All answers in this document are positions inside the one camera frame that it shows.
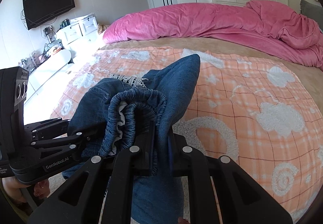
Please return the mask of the person right hand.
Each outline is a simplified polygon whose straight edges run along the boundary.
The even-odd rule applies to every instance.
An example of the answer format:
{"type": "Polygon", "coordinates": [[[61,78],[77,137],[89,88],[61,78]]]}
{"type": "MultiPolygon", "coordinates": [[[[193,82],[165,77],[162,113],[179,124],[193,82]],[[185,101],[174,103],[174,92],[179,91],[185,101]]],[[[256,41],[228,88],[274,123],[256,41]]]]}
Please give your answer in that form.
{"type": "Polygon", "coordinates": [[[178,224],[190,224],[190,222],[187,219],[184,219],[183,217],[179,217],[177,222],[178,224]]]}

